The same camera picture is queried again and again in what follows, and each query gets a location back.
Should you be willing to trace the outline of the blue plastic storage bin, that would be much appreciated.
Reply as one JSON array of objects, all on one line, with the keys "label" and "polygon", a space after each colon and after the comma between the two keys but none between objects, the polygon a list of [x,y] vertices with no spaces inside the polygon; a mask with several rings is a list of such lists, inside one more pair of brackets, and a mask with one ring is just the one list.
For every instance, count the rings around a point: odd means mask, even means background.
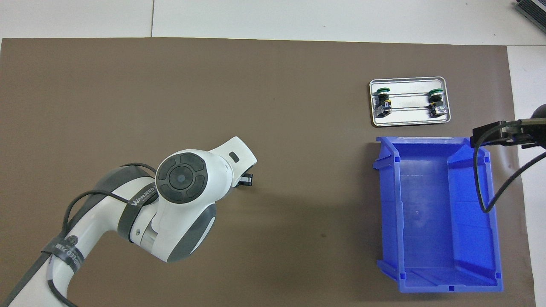
[{"label": "blue plastic storage bin", "polygon": [[497,214],[480,208],[470,139],[376,140],[381,272],[402,293],[502,292]]}]

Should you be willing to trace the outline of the green push button switch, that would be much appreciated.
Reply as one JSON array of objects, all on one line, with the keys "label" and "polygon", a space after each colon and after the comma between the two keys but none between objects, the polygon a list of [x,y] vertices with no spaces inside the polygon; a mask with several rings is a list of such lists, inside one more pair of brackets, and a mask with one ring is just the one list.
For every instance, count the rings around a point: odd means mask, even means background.
[{"label": "green push button switch", "polygon": [[447,115],[448,108],[443,99],[443,89],[433,89],[428,93],[429,114],[431,117]]},{"label": "green push button switch", "polygon": [[375,92],[376,103],[374,113],[376,117],[386,117],[392,111],[392,103],[389,98],[390,88],[382,87]]}]

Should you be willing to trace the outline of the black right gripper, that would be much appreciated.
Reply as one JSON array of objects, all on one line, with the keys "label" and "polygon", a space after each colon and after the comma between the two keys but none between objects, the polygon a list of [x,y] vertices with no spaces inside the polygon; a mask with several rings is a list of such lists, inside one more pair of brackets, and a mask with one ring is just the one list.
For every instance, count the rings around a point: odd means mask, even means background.
[{"label": "black right gripper", "polygon": [[546,150],[546,104],[538,107],[529,119],[521,120],[521,125],[508,136],[503,131],[506,121],[496,121],[472,129],[470,147],[475,148],[478,140],[484,138],[480,146],[501,145],[509,139],[521,148],[541,147]]}]

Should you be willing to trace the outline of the brown table mat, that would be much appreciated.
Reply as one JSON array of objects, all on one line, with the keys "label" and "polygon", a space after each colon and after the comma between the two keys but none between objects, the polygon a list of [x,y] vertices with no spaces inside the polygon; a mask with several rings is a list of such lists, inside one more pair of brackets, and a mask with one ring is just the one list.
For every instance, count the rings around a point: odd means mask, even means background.
[{"label": "brown table mat", "polygon": [[[369,83],[441,76],[451,121],[376,127]],[[106,233],[70,282],[80,307],[534,307],[524,194],[497,203],[504,290],[405,294],[385,276],[378,136],[468,137],[513,120],[508,48],[191,38],[4,39],[0,303],[70,201],[119,165],[234,136],[254,184],[165,264]]]}]

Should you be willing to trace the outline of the silver metal tray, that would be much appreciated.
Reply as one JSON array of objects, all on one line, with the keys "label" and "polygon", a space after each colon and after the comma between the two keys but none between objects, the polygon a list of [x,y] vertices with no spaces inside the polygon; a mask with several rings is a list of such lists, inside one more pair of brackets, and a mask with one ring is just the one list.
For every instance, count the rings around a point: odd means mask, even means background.
[{"label": "silver metal tray", "polygon": [[[386,117],[376,117],[376,90],[390,88],[389,98],[392,111]],[[429,114],[428,93],[433,89],[443,89],[443,101],[448,108],[447,115],[431,117]],[[369,83],[370,116],[376,127],[397,127],[414,125],[446,124],[451,121],[447,83],[442,76],[420,76],[414,78],[376,78]]]}]

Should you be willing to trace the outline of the grey ribbed device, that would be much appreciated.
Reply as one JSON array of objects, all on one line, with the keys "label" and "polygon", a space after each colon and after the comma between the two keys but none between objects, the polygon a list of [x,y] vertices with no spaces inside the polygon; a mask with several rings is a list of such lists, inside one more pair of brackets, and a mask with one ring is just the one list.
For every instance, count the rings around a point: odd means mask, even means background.
[{"label": "grey ribbed device", "polygon": [[546,0],[516,0],[514,8],[546,33]]}]

